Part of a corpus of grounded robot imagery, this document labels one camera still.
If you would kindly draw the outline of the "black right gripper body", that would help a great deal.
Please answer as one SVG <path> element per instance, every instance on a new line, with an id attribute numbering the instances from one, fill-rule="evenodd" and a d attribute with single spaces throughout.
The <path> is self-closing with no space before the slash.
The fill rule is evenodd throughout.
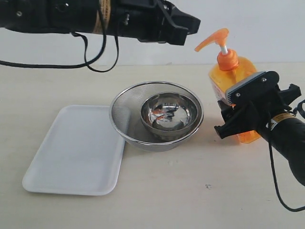
<path id="1" fill-rule="evenodd" d="M 297 109 L 292 109 L 290 104 L 300 96 L 300 87 L 295 84 L 291 84 L 286 90 L 280 90 L 277 85 L 263 95 L 250 100 L 254 103 L 260 116 L 260 121 L 255 131 L 261 136 L 267 136 L 281 122 L 287 119 L 295 120 Z"/>

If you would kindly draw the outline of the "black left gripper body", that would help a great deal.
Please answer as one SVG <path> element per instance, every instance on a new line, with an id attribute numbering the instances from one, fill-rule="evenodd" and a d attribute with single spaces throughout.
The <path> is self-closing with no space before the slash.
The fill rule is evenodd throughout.
<path id="1" fill-rule="evenodd" d="M 140 42 L 168 43 L 165 26 L 173 7 L 167 0 L 112 0 L 109 34 Z"/>

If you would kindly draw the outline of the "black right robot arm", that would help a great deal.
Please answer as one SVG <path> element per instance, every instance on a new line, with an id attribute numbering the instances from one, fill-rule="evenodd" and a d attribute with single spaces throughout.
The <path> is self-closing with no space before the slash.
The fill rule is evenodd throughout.
<path id="1" fill-rule="evenodd" d="M 215 130 L 221 139 L 255 130 L 288 161 L 292 174 L 303 185 L 305 123 L 290 113 L 289 106 L 300 96 L 300 88 L 291 84 L 286 90 L 276 86 L 264 95 L 234 107 L 218 101 L 224 125 L 215 126 Z"/>

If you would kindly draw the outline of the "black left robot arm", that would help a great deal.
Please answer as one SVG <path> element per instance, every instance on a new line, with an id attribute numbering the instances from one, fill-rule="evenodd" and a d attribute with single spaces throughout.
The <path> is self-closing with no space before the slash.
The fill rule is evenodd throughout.
<path id="1" fill-rule="evenodd" d="M 185 44 L 201 20 L 167 0 L 2 0 L 0 26 L 21 33 L 83 32 Z"/>

